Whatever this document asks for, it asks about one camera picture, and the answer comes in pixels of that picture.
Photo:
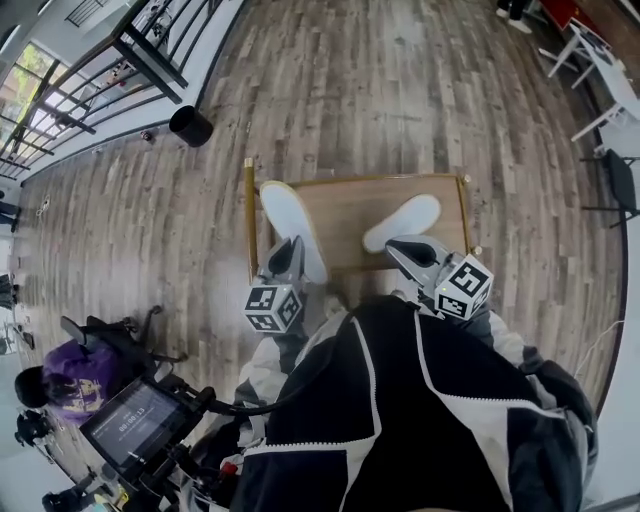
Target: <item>purple shirt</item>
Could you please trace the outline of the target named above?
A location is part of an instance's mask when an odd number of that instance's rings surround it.
[[[60,418],[81,425],[111,398],[119,380],[120,359],[106,343],[92,345],[86,354],[76,340],[67,341],[49,352],[42,364],[44,377],[52,373],[73,380],[75,392],[61,405],[52,405]]]

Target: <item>window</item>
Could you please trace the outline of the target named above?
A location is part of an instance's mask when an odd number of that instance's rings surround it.
[[[4,34],[2,34],[2,37],[0,38],[0,53],[5,51],[7,46],[9,46],[9,43],[11,43],[13,38],[16,36],[18,30],[20,30],[20,25],[14,25],[13,27],[9,27],[5,30]]]
[[[54,60],[55,59],[44,50],[33,43],[29,43],[9,71],[2,86],[0,86],[0,148],[3,147],[9,139],[17,123],[23,120],[36,92],[40,88],[40,84],[42,84],[42,80],[51,68]],[[49,79],[49,83],[55,82],[66,70],[66,66],[58,64]],[[29,120],[29,126],[34,126],[43,117],[47,117],[47,114],[40,110],[34,112],[32,118]],[[60,130],[55,126],[48,128],[51,124],[52,121],[45,120],[38,129],[46,129],[50,135],[55,135]],[[26,135],[25,140],[34,142],[35,138],[36,134],[31,133]],[[35,144],[38,145],[43,143],[44,141],[42,139],[35,141]],[[26,146],[25,144],[14,143],[7,148],[7,152],[14,156],[21,155],[22,158],[28,158],[34,154],[35,151],[34,148]]]

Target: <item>display screen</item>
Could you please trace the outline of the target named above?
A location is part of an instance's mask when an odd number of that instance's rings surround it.
[[[145,464],[154,453],[144,452],[165,435],[179,408],[176,400],[145,382],[132,386],[98,413],[104,419],[92,418],[89,430],[82,429],[117,466],[129,459]]]

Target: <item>sleeve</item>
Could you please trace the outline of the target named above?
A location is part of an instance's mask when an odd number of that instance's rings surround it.
[[[567,425],[583,466],[586,489],[598,457],[597,418],[580,384],[560,365],[543,359],[534,346],[509,330],[504,320],[483,305],[470,320],[448,317],[522,371],[546,409],[564,409]]]

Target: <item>monitor screen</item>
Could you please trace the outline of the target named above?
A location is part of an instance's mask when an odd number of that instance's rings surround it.
[[[114,469],[146,464],[184,420],[180,403],[152,384],[135,381],[81,431]]]

